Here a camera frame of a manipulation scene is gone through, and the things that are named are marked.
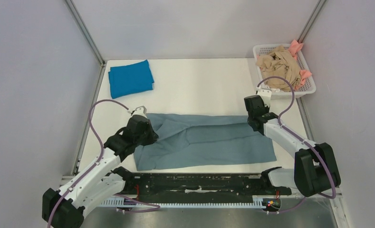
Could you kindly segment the grey blue t shirt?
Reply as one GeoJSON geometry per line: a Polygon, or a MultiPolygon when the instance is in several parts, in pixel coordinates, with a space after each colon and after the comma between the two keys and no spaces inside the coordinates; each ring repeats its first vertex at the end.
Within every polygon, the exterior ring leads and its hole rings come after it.
{"type": "Polygon", "coordinates": [[[138,171],[277,160],[272,140],[253,131],[246,116],[147,116],[158,139],[136,148],[133,156],[138,171]]]}

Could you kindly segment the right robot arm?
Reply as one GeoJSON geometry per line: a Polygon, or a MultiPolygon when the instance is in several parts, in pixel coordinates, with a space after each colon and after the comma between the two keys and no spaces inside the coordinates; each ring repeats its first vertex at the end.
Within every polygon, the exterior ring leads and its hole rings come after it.
{"type": "Polygon", "coordinates": [[[248,96],[244,103],[249,126],[276,142],[294,158],[292,169],[275,167],[263,171],[261,190],[272,194],[284,187],[297,189],[304,197],[318,194],[334,199],[341,177],[332,147],[325,142],[305,139],[287,127],[278,115],[270,112],[264,96],[248,96]]]}

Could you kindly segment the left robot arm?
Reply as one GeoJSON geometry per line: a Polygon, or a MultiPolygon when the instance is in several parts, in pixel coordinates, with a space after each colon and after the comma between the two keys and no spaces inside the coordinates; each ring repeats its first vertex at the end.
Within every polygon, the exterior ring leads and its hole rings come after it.
{"type": "Polygon", "coordinates": [[[145,114],[133,114],[126,127],[103,144],[96,160],[58,190],[49,188],[42,197],[42,218],[53,228],[78,228],[89,213],[110,196],[131,193],[131,172],[119,167],[138,146],[158,139],[145,114]]]}

